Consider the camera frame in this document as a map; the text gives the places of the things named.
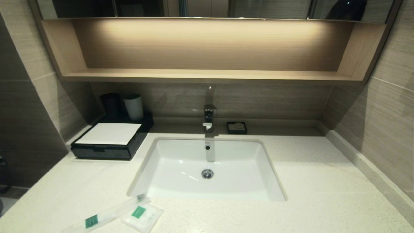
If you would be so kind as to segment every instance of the white paper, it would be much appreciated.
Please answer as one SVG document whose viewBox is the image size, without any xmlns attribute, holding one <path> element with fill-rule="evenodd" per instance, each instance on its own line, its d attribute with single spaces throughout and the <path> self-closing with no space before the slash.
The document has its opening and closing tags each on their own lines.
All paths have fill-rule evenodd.
<svg viewBox="0 0 414 233">
<path fill-rule="evenodd" d="M 127 145 L 141 124 L 98 123 L 76 144 Z"/>
</svg>

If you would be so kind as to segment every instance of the sink basin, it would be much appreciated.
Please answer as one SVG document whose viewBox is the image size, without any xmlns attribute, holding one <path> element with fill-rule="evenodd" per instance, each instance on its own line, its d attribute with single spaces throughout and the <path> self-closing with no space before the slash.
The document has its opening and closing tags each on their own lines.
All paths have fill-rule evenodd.
<svg viewBox="0 0 414 233">
<path fill-rule="evenodd" d="M 144 192 L 157 198 L 285 201 L 258 141 L 157 139 L 128 194 Z"/>
</svg>

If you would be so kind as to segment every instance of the plastic packaging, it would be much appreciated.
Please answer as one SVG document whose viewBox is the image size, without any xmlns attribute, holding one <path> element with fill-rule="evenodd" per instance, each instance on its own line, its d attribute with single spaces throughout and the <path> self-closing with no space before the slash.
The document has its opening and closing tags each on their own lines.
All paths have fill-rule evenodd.
<svg viewBox="0 0 414 233">
<path fill-rule="evenodd" d="M 151 204 L 140 204 L 123 216 L 121 221 L 142 233 L 150 233 L 163 213 L 163 209 Z"/>
<path fill-rule="evenodd" d="M 128 211 L 135 210 L 138 205 L 149 202 L 151 199 L 146 197 L 145 194 L 138 195 L 131 198 L 119 205 L 116 205 L 108 210 L 105 210 L 99 214 L 96 214 L 90 218 L 80 221 L 63 231 L 63 233 L 85 233 L 95 230 L 114 219 L 121 217 Z"/>
</svg>

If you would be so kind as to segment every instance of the white quartz countertop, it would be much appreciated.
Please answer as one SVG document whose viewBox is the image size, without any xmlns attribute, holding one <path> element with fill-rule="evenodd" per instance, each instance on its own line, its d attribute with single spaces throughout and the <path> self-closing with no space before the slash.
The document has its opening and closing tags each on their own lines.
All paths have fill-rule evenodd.
<svg viewBox="0 0 414 233">
<path fill-rule="evenodd" d="M 156 128 L 153 131 L 168 132 L 162 125 Z M 287 201 L 153 198 L 152 204 L 165 212 L 152 232 L 414 231 L 374 185 L 315 129 L 267 127 L 266 130 L 273 133 L 218 135 L 217 138 L 261 140 Z M 127 191 L 157 137 L 203 138 L 204 135 L 149 133 L 131 161 L 78 160 L 69 153 L 0 218 L 0 232 L 61 232 L 73 223 L 129 199 Z M 115 220 L 93 232 L 137 231 Z"/>
</svg>

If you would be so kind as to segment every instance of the soap dish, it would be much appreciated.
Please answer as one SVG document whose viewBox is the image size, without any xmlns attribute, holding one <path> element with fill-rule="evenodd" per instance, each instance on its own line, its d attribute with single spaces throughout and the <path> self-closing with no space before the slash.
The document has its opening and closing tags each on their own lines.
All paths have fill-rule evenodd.
<svg viewBox="0 0 414 233">
<path fill-rule="evenodd" d="M 228 122 L 227 132 L 229 134 L 247 134 L 247 127 L 244 122 Z"/>
</svg>

